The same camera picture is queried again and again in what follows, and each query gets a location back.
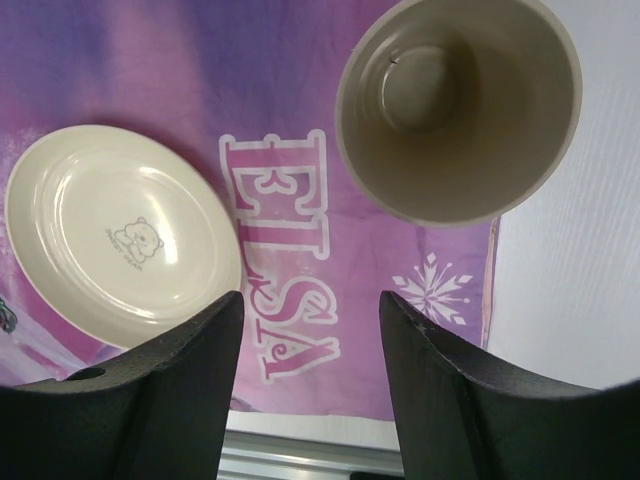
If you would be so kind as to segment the cream round plate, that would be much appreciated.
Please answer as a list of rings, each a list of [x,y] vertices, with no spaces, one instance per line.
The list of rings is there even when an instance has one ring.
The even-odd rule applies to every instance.
[[[186,160],[141,134],[78,125],[31,144],[6,186],[15,258],[83,333],[134,348],[240,287],[235,228]]]

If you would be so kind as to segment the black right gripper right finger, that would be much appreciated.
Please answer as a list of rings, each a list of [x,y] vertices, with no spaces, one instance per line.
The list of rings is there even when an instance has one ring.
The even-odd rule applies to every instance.
[[[639,385],[605,390],[511,364],[385,291],[379,318],[409,479],[635,479]]]

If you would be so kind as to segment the purple Elsa placemat cloth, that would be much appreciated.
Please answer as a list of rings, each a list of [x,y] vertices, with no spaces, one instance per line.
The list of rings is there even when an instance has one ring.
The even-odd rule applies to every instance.
[[[76,124],[191,162],[240,229],[245,333],[232,406],[393,417],[384,290],[483,345],[495,223],[419,228],[379,210],[337,149],[346,61],[387,1],[5,1],[1,173]]]

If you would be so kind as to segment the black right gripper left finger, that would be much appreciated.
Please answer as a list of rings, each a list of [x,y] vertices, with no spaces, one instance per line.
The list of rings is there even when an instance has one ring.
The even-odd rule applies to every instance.
[[[2,478],[216,478],[243,325],[232,291],[64,380],[2,388]]]

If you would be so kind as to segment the cream beige cup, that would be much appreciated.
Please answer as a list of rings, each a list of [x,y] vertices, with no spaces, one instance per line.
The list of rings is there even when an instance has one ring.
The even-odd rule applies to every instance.
[[[582,103],[576,48],[539,1],[402,1],[353,49],[335,126],[377,205],[424,226],[504,214],[554,173]]]

